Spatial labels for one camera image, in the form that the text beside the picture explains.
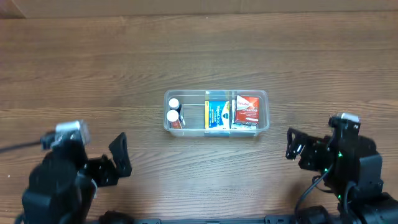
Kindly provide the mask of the red Panadol box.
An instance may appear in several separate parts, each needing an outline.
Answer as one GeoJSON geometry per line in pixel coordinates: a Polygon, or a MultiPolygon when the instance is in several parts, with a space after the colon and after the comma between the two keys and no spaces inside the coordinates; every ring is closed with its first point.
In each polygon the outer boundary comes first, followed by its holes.
{"type": "Polygon", "coordinates": [[[259,98],[238,95],[234,121],[239,124],[257,125],[259,123],[259,98]]]}

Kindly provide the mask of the white blue medicine box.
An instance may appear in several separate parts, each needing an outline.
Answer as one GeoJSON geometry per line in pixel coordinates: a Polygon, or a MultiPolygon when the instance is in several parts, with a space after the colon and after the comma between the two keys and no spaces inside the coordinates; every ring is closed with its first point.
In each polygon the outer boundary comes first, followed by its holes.
{"type": "Polygon", "coordinates": [[[236,129],[236,130],[257,129],[256,125],[240,124],[236,122],[236,100],[231,100],[231,129],[236,129]]]}

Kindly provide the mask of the orange tube white cap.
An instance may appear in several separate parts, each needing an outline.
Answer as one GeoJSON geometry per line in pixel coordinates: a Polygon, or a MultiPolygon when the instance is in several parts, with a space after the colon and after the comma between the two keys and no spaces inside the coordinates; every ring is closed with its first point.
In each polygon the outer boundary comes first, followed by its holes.
{"type": "Polygon", "coordinates": [[[175,110],[170,110],[166,114],[166,118],[168,122],[171,124],[171,127],[173,129],[182,129],[183,125],[180,121],[180,115],[177,111],[175,110]]]}

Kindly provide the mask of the black bottle white cap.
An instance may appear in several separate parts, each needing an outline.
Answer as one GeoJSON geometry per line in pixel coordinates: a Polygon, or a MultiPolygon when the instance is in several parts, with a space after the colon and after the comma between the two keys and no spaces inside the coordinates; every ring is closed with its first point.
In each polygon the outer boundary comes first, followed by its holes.
{"type": "Polygon", "coordinates": [[[175,111],[177,111],[178,113],[180,113],[180,112],[181,112],[181,109],[182,109],[182,104],[179,102],[178,99],[176,99],[176,98],[171,98],[171,99],[169,100],[169,107],[170,107],[171,110],[175,110],[175,111]]]}

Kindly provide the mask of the blue yellow medicine box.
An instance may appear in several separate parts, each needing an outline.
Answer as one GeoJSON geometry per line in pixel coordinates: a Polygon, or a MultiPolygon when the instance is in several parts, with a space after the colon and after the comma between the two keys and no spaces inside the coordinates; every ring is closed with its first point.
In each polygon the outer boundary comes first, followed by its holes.
{"type": "Polygon", "coordinates": [[[205,101],[205,129],[229,129],[229,101],[205,101]]]}

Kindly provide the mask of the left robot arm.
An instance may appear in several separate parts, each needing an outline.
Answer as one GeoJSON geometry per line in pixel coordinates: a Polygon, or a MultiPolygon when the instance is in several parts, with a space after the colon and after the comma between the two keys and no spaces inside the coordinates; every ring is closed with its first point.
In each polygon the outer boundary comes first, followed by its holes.
{"type": "Polygon", "coordinates": [[[30,173],[16,223],[84,223],[98,189],[132,173],[125,133],[110,143],[112,158],[88,158],[77,131],[52,133],[42,143],[48,153],[30,173]]]}

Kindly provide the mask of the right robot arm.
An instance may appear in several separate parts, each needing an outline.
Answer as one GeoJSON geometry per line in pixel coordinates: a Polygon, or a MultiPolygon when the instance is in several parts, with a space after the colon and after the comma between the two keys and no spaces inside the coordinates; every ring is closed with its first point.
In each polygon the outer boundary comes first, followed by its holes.
{"type": "Polygon", "coordinates": [[[335,127],[324,138],[288,129],[286,158],[298,157],[301,169],[319,173],[295,206],[296,223],[397,223],[397,200],[382,190],[382,157],[372,139],[359,135],[359,128],[335,127]],[[338,199],[338,217],[322,206],[300,208],[320,182],[338,199]]]}

